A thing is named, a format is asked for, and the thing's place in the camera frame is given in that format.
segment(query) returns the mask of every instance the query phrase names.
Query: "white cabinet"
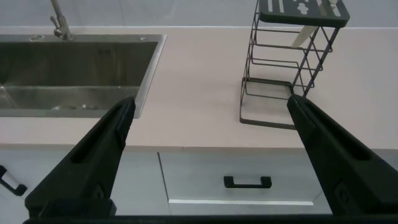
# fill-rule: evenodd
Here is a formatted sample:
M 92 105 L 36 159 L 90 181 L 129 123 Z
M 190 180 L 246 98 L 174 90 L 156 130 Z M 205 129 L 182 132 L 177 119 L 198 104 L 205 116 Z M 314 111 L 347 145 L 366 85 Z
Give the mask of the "white cabinet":
M 29 214 L 24 198 L 69 150 L 0 149 L 0 165 L 28 191 L 17 197 L 0 185 L 0 223 L 22 223 Z M 124 152 L 111 199 L 117 215 L 168 215 L 169 205 L 155 152 Z
M 316 213 L 322 189 L 304 151 L 244 153 L 160 153 L 173 215 Z M 235 184 L 260 184 L 269 189 L 227 189 Z
M 381 159 L 384 159 L 390 166 L 398 170 L 398 150 L 375 150 L 374 151 Z
M 124 152 L 111 199 L 117 215 L 168 215 L 158 154 Z

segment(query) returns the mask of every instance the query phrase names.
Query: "countertop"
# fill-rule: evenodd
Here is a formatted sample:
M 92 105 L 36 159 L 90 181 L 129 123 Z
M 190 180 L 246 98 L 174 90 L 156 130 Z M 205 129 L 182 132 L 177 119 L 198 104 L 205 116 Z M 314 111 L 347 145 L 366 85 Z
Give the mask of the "countertop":
M 0 34 L 51 32 L 51 27 L 0 29 Z M 239 122 L 240 86 L 250 28 L 92 27 L 73 28 L 72 32 L 168 35 L 142 115 L 133 121 L 127 137 L 127 150 L 303 148 L 296 131 Z M 326 58 L 325 70 L 308 96 L 371 149 L 398 149 L 397 37 L 398 29 L 341 30 L 334 52 Z M 289 39 L 278 35 L 272 40 L 289 44 Z M 267 118 L 288 119 L 278 116 Z M 70 147 L 97 121 L 0 118 L 0 146 Z

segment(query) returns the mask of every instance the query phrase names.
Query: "drawer handle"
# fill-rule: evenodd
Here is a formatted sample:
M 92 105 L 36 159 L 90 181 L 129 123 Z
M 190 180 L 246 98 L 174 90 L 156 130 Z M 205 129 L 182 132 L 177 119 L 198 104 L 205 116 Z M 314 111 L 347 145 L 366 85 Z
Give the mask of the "drawer handle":
M 7 188 L 9 191 L 11 191 L 15 196 L 22 196 L 26 192 L 27 187 L 23 184 L 19 184 L 17 188 L 13 189 L 6 181 L 2 179 L 6 172 L 7 169 L 4 166 L 0 165 L 0 184 Z
M 271 177 L 261 177 L 261 184 L 235 184 L 234 177 L 225 176 L 224 186 L 226 188 L 238 188 L 238 189 L 269 189 L 272 186 Z

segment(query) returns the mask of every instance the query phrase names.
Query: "drawer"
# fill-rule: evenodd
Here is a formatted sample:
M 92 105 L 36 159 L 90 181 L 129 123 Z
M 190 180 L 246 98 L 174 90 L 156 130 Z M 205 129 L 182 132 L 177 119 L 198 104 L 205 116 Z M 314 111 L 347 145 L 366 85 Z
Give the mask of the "drawer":
M 244 200 L 306 205 L 322 191 L 307 154 L 301 150 L 262 154 L 161 153 L 160 160 L 171 201 Z M 270 177 L 272 187 L 227 189 L 224 176 L 234 177 L 235 184 L 260 184 L 261 177 Z

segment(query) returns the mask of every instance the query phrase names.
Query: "faucet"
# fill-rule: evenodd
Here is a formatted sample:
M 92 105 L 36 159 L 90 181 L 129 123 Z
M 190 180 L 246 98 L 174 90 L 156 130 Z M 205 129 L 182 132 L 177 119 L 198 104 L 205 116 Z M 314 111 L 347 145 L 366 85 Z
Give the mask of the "faucet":
M 62 14 L 58 0 L 51 0 L 51 3 L 57 15 L 57 20 L 55 20 L 53 16 L 50 17 L 51 22 L 53 22 L 55 25 L 54 35 L 62 38 L 63 40 L 73 40 L 72 34 L 69 30 L 67 19 Z

